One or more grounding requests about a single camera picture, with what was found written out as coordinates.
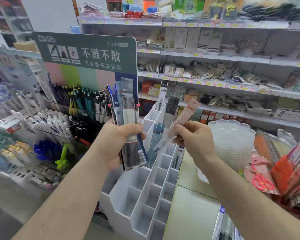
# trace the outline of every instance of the pen display rack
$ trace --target pen display rack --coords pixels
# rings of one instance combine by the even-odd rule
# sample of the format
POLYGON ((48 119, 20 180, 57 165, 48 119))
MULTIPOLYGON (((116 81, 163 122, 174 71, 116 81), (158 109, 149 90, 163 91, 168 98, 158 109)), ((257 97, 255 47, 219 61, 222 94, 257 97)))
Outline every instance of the pen display rack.
MULTIPOLYGON (((165 108, 156 111, 155 107, 143 121, 144 132, 150 138, 149 142, 144 140, 146 150, 154 124, 164 119, 165 108)), ((116 233, 133 240, 163 238, 179 177, 179 171, 172 168, 177 153, 178 146, 168 144, 157 156, 152 169, 139 167, 124 171, 121 167, 109 173, 99 202, 100 210, 116 233)))

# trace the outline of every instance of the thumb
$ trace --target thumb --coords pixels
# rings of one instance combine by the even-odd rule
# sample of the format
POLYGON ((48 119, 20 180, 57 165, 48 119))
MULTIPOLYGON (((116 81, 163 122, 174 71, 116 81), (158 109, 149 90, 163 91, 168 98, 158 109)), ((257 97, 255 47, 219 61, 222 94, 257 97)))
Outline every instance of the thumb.
POLYGON ((186 127, 179 124, 176 125, 176 132, 178 132, 183 137, 183 139, 188 138, 192 134, 186 127))
POLYGON ((141 124, 124 124, 118 126, 119 133, 122 136, 129 136, 143 132, 143 125, 141 124))

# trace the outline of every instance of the forearm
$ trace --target forearm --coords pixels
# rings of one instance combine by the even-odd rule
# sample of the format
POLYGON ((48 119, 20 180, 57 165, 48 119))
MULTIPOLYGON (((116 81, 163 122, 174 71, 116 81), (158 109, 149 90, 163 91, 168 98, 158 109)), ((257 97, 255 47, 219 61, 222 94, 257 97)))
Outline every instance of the forearm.
POLYGON ((89 150, 12 240, 81 240, 108 169, 89 150))
POLYGON ((220 203, 245 240, 300 240, 300 221, 219 158, 202 166, 220 203))

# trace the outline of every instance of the person's left hand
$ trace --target person's left hand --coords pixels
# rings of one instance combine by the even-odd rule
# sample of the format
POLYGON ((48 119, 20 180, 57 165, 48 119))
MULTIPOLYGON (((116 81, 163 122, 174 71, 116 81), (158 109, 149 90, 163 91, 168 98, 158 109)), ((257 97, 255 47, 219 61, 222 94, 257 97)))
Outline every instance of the person's left hand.
POLYGON ((103 125, 90 149, 101 161, 105 162, 108 170, 117 169, 121 165, 119 153, 124 146, 126 136, 141 133, 141 138, 144 140, 147 136, 142 131, 142 124, 116 126, 111 119, 103 125))

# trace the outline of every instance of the green package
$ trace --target green package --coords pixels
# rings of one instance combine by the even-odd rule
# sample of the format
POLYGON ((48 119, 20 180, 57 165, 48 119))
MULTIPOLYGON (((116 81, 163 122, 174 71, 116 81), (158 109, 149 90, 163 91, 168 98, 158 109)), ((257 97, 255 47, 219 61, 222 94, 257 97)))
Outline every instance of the green package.
POLYGON ((205 0, 175 0, 174 10, 183 10, 185 14, 194 14, 202 11, 205 0))

